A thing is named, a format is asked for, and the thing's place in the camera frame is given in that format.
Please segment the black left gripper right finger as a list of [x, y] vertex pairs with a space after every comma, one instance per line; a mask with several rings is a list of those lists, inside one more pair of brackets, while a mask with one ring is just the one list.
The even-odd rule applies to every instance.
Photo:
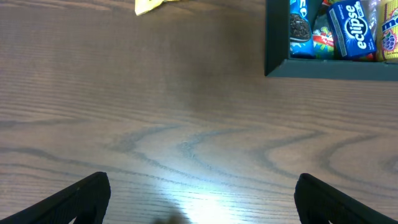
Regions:
[[308, 173], [300, 175], [294, 201], [302, 224], [397, 224]]

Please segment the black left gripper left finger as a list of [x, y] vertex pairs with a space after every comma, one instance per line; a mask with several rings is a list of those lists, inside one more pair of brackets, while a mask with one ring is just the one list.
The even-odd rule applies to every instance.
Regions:
[[107, 173], [95, 172], [1, 220], [1, 224], [102, 224], [111, 196]]

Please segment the dark green box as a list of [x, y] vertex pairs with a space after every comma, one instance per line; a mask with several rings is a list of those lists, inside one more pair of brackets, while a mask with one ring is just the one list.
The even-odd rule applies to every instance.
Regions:
[[318, 60], [290, 56], [290, 5], [266, 0], [264, 74], [269, 77], [397, 81], [397, 64]]

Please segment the Haribo gummy candy bag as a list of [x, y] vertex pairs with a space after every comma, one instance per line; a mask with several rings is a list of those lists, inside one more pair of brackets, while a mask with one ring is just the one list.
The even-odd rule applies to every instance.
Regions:
[[[313, 26], [313, 47], [315, 49], [316, 58], [319, 59], [342, 59], [338, 55], [338, 51], [334, 45], [333, 35], [331, 27], [328, 22], [327, 10], [328, 8], [338, 1], [324, 1], [320, 8], [318, 17], [315, 20]], [[368, 20], [369, 9], [367, 7], [367, 1], [361, 1], [365, 10], [366, 18]], [[373, 35], [372, 29], [374, 28], [369, 22], [369, 28]], [[357, 60], [372, 61], [374, 60], [374, 54], [368, 55], [367, 57], [358, 58]]]

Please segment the blue Oreo cookie pack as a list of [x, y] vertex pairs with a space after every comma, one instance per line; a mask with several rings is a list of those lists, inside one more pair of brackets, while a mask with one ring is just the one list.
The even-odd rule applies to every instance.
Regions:
[[314, 58], [313, 37], [306, 0], [290, 0], [290, 56]]

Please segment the blue Eclipse mint pack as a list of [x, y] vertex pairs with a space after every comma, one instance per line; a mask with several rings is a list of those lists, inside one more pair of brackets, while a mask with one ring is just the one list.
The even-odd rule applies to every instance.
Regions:
[[326, 14], [340, 58], [357, 60], [376, 53], [376, 44], [360, 0], [338, 1], [328, 8]]

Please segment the yellow round gum container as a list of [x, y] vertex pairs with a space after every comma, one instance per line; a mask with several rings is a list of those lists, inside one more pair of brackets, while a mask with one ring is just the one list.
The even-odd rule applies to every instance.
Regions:
[[377, 12], [377, 61], [397, 63], [397, 0], [381, 1]]

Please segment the yellow sunflower seed bag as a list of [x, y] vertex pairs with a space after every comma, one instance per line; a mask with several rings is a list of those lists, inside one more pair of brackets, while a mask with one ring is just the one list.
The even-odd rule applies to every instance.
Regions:
[[163, 2], [178, 1], [178, 0], [135, 0], [135, 13], [137, 16], [145, 14], [158, 6]]

